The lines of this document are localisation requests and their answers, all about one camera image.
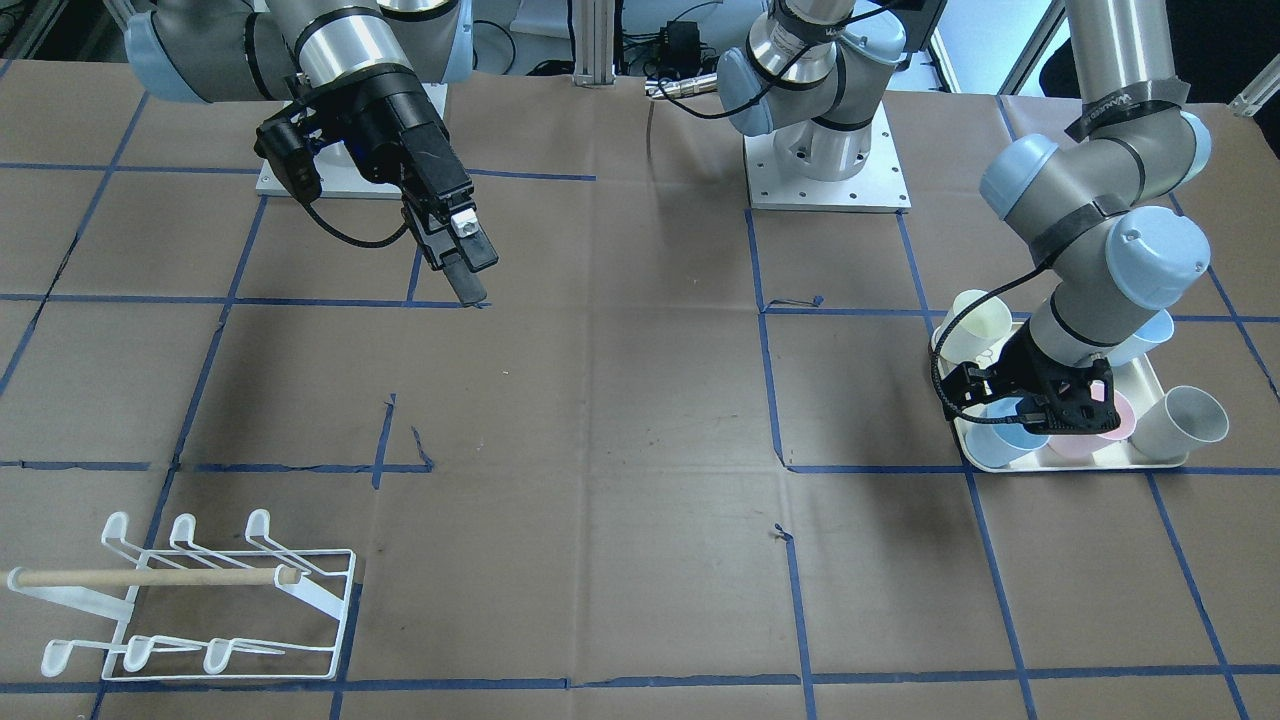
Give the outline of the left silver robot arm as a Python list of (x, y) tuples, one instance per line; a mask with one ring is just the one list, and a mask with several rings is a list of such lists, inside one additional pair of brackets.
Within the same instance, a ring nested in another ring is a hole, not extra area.
[[(1038, 436), (1119, 427), (1111, 355), (1178, 302), (1210, 265), (1210, 242), (1158, 199), (1194, 179), (1212, 141), (1185, 111), (1161, 1), (1069, 1), (1082, 108), (1069, 145), (1011, 140), (978, 191), (1057, 286), (1030, 319), (1000, 331), (995, 359), (943, 357), (989, 290), (934, 333), (931, 382), (950, 420)], [(854, 210), (858, 177), (890, 155), (883, 96), (905, 55), (891, 3), (773, 1), (716, 68), (714, 91), (742, 136), (750, 202)]]

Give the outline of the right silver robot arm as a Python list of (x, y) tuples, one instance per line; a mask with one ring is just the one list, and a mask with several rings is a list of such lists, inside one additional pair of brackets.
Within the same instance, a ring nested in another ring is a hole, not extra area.
[(467, 1), (154, 1), (124, 28), (125, 55), (151, 95), (173, 102), (280, 101), (255, 154), (311, 219), (317, 155), (343, 146), (371, 184), (394, 187), (402, 234), (463, 306), (486, 299), (479, 273), (498, 255), (474, 183), (429, 85), (474, 68)]

